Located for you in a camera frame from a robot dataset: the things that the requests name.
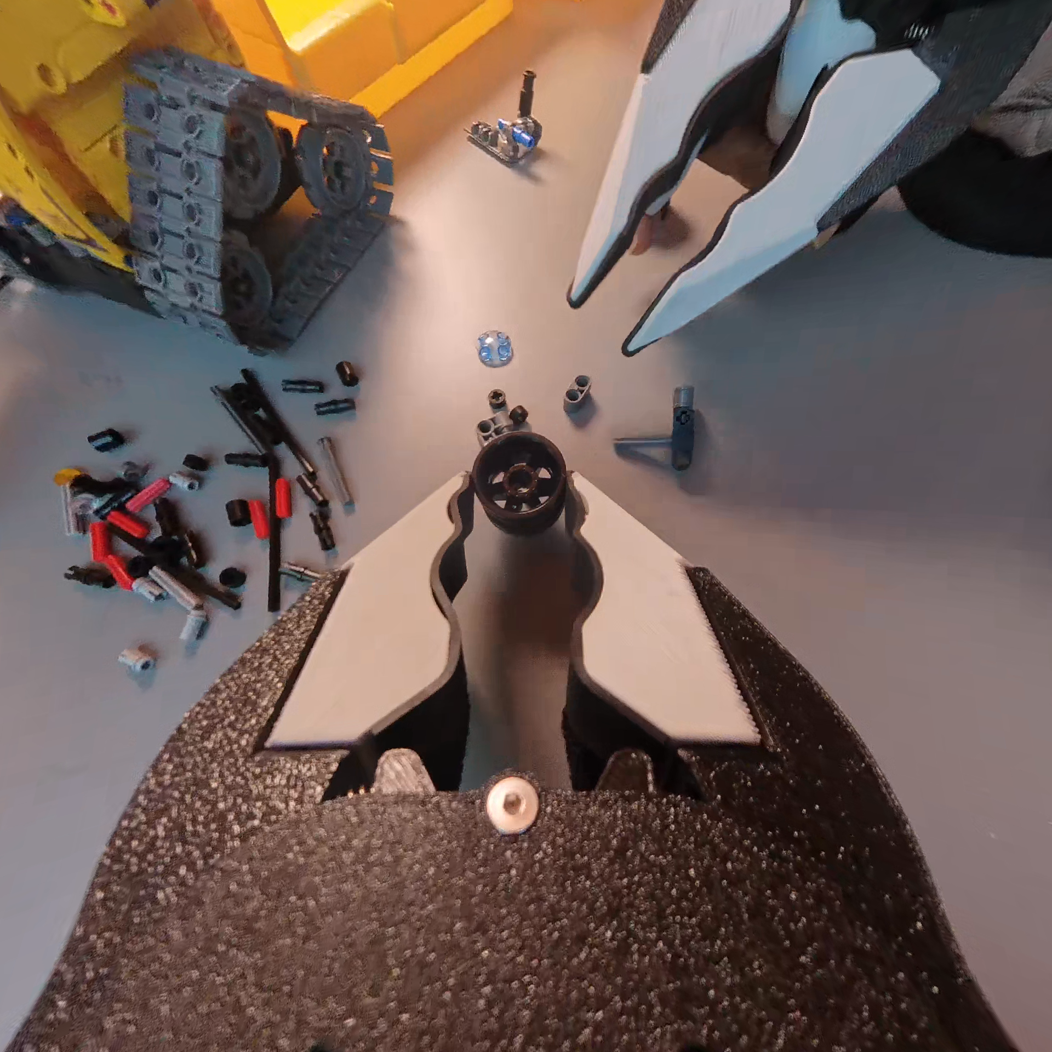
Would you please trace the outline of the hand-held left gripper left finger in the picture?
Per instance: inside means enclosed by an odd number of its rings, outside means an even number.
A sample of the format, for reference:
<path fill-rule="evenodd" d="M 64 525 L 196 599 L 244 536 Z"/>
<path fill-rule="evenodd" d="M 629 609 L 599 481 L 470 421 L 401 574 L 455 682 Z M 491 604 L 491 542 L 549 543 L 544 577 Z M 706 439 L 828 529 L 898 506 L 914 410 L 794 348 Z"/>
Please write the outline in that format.
<path fill-rule="evenodd" d="M 467 580 L 469 478 L 441 485 L 344 565 L 264 739 L 271 751 L 345 750 L 347 788 L 408 749 L 436 789 L 460 788 L 469 694 L 454 598 Z"/>

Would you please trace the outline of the grey axle assembly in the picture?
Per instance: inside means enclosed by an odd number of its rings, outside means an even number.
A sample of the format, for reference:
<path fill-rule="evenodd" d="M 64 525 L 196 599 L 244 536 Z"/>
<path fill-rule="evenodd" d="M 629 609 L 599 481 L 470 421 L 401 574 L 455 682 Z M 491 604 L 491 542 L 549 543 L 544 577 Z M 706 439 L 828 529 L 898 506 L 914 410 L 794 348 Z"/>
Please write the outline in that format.
<path fill-rule="evenodd" d="M 476 121 L 465 129 L 469 142 L 509 167 L 515 167 L 535 151 L 543 126 L 533 114 L 535 72 L 524 70 L 514 118 L 495 123 Z"/>

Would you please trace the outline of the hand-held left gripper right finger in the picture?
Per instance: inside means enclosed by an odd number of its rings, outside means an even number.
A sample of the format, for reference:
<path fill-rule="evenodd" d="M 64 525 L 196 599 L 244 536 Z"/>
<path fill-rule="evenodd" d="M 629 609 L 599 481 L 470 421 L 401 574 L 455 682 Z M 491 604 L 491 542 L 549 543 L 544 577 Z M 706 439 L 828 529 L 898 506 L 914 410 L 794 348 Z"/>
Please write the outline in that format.
<path fill-rule="evenodd" d="M 584 594 L 566 695 L 573 788 L 596 788 L 623 750 L 650 758 L 663 788 L 690 790 L 681 752 L 764 749 L 700 568 L 585 478 L 568 482 L 566 526 Z"/>

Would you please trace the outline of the black toy wheel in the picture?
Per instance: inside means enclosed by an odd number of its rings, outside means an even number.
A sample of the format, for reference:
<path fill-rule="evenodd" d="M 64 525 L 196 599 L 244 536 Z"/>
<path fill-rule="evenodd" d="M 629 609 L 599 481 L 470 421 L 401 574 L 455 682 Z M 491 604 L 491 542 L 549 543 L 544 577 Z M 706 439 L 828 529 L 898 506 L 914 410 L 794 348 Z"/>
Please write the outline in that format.
<path fill-rule="evenodd" d="M 562 514 L 568 490 L 566 463 L 551 440 L 509 431 L 476 457 L 471 481 L 484 515 L 502 533 L 544 533 Z"/>

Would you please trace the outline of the grey short axle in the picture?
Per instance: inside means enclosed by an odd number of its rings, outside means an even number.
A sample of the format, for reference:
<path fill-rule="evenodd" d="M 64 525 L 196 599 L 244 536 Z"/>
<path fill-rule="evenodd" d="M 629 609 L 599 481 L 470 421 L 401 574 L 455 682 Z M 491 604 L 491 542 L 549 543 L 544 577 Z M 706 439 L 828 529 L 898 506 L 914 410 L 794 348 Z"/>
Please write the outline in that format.
<path fill-rule="evenodd" d="M 355 497 L 342 466 L 340 456 L 336 450 L 333 439 L 328 436 L 322 436 L 318 440 L 318 446 L 321 459 L 324 461 L 327 477 L 333 485 L 335 494 L 338 495 L 339 505 L 342 508 L 353 507 Z"/>

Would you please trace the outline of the yellow tracked toy robot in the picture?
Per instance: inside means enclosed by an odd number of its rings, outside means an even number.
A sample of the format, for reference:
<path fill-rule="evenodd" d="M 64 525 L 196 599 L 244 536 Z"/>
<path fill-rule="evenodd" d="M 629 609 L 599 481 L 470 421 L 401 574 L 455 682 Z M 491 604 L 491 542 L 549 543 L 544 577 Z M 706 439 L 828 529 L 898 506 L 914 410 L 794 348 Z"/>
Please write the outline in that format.
<path fill-rule="evenodd" d="M 2 283 L 291 346 L 392 201 L 371 112 L 254 72 L 216 2 L 2 2 Z"/>

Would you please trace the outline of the yellow parts tray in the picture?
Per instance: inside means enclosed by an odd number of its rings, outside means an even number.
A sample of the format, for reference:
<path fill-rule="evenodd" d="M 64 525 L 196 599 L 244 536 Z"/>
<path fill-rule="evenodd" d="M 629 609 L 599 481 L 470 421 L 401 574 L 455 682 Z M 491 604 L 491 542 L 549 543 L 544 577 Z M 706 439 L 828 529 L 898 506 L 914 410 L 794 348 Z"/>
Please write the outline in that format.
<path fill-rule="evenodd" d="M 247 67 L 381 117 L 507 19 L 511 1 L 219 1 Z"/>

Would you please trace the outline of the dark beam with axle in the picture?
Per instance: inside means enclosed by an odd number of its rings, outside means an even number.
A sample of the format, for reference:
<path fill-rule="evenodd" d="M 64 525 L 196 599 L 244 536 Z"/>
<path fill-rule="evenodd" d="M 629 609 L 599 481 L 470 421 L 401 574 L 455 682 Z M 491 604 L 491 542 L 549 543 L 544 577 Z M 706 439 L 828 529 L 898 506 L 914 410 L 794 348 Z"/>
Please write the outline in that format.
<path fill-rule="evenodd" d="M 694 387 L 679 386 L 673 394 L 670 432 L 661 437 L 618 438 L 613 449 L 622 458 L 646 460 L 687 471 L 693 461 L 695 442 Z"/>

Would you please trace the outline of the black long axle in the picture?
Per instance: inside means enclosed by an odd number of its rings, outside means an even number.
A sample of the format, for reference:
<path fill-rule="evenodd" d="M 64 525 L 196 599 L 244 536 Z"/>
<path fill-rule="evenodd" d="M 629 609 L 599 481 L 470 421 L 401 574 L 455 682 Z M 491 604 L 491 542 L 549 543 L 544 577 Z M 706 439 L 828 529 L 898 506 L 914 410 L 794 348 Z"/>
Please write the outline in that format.
<path fill-rule="evenodd" d="M 267 611 L 277 614 L 281 610 L 281 519 L 278 515 L 278 482 L 281 478 L 278 454 L 270 449 L 266 454 L 268 473 L 268 573 Z"/>
<path fill-rule="evenodd" d="M 241 375 L 242 381 L 230 386 L 213 385 L 209 388 L 213 396 L 252 443 L 256 451 L 264 456 L 268 467 L 279 466 L 279 448 L 284 447 L 300 467 L 296 480 L 303 493 L 313 506 L 328 511 L 329 500 L 323 493 L 318 468 L 305 447 L 279 414 L 259 378 L 249 369 L 243 369 Z"/>

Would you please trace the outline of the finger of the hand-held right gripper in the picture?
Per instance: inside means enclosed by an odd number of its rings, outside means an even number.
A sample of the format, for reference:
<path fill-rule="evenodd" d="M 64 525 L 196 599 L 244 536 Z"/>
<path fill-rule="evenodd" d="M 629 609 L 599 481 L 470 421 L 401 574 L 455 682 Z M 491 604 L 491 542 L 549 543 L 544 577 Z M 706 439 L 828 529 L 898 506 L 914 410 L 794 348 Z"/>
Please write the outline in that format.
<path fill-rule="evenodd" d="M 568 303 L 582 306 L 699 154 L 742 117 L 778 65 L 790 1 L 665 2 L 583 238 Z"/>
<path fill-rule="evenodd" d="M 845 59 L 822 81 L 781 169 L 726 216 L 706 250 L 662 290 L 623 346 L 674 333 L 820 235 L 822 218 L 940 88 L 910 49 Z"/>

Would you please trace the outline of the pile of small pins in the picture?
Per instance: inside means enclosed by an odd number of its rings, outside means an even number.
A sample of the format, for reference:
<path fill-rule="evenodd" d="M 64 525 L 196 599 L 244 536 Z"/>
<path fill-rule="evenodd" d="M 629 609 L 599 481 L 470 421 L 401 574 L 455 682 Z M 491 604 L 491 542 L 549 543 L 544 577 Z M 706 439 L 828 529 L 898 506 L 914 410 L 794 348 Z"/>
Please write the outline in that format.
<path fill-rule="evenodd" d="M 63 533 L 77 548 L 62 573 L 77 625 L 86 642 L 105 642 L 122 677 L 151 682 L 159 666 L 197 661 L 243 610 L 245 568 L 216 563 L 186 509 L 211 463 L 193 451 L 173 465 L 133 456 L 107 470 L 54 473 Z"/>

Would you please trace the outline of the person's right forearm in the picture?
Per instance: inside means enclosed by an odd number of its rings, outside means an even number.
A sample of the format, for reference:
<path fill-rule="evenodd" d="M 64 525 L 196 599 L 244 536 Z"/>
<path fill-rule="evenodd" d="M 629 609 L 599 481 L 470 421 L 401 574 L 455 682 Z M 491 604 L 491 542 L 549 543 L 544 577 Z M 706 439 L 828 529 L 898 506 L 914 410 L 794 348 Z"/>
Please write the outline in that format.
<path fill-rule="evenodd" d="M 971 122 L 971 129 L 1002 141 L 1018 157 L 1051 151 L 1051 80 L 1009 85 Z"/>

